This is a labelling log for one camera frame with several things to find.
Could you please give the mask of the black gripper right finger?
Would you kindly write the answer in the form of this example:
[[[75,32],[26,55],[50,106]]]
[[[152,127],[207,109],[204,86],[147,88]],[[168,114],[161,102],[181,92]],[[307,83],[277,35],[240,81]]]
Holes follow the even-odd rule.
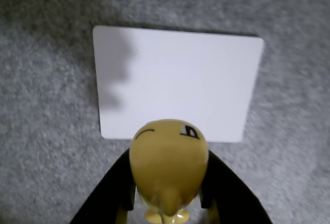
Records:
[[[200,188],[200,203],[207,210],[209,223],[272,222],[254,193],[212,151]]]

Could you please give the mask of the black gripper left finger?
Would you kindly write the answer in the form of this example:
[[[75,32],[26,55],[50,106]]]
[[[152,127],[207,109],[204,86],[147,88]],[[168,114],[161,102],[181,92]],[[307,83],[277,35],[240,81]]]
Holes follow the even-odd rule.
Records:
[[[70,223],[127,223],[135,189],[127,149],[107,171]]]

